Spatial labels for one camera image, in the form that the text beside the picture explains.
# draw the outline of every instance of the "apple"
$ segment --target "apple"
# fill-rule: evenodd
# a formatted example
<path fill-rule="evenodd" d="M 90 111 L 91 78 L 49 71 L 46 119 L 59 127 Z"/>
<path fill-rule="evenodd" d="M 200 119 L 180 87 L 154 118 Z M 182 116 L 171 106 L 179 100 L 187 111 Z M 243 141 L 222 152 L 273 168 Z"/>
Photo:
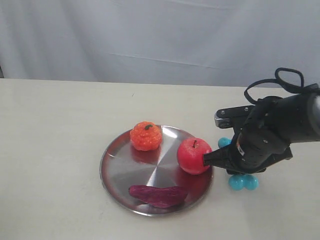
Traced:
<path fill-rule="evenodd" d="M 177 150 L 179 166 L 188 174 L 199 175 L 210 166 L 204 166 L 203 155 L 212 152 L 210 145 L 203 139 L 189 137 L 183 140 Z"/>

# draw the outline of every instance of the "round tray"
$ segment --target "round tray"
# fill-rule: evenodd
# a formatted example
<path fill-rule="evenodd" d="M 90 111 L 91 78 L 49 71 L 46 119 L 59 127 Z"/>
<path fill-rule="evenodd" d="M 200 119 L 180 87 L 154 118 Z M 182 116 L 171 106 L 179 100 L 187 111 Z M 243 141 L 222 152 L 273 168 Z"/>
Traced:
<path fill-rule="evenodd" d="M 172 126 L 158 125 L 162 129 L 162 144 L 154 151 L 138 151 L 130 143 L 130 130 L 118 136 L 105 150 L 100 163 L 100 178 L 104 188 L 126 209 L 145 216 L 163 216 L 194 206 L 209 189 L 213 168 L 200 175 L 190 175 L 178 165 L 177 150 L 180 143 L 193 137 Z M 183 204 L 157 208 L 129 195 L 132 185 L 157 188 L 185 187 L 188 196 Z"/>

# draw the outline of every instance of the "white curtain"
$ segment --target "white curtain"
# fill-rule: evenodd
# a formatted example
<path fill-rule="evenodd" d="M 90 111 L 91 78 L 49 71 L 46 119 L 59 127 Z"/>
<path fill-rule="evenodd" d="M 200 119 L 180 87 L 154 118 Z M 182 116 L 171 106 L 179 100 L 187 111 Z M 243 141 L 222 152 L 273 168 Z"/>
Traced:
<path fill-rule="evenodd" d="M 319 0 L 0 0 L 6 78 L 247 86 L 320 82 Z"/>

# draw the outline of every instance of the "table surface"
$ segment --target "table surface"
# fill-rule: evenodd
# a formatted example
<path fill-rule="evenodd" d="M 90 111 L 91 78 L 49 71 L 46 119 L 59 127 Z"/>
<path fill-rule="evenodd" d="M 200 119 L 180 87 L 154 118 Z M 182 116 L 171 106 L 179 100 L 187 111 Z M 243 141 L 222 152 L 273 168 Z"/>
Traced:
<path fill-rule="evenodd" d="M 242 87 L 0 80 L 0 239 L 316 240 L 320 237 L 318 143 L 257 174 L 254 191 L 232 191 L 214 168 L 205 199 L 166 217 L 134 214 L 113 201 L 99 175 L 102 154 L 140 121 L 190 132 L 213 149 L 231 129 L 221 108 L 247 105 Z M 255 97 L 287 96 L 255 88 Z"/>

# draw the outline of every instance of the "purple sweet potato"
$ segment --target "purple sweet potato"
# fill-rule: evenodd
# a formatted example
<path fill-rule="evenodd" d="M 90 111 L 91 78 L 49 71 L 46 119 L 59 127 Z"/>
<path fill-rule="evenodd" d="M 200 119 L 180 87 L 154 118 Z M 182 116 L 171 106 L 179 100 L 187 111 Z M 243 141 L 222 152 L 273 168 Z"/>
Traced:
<path fill-rule="evenodd" d="M 133 185 L 129 187 L 129 194 L 146 204 L 165 209 L 182 204 L 188 195 L 188 191 L 182 186 L 158 188 L 146 185 Z"/>

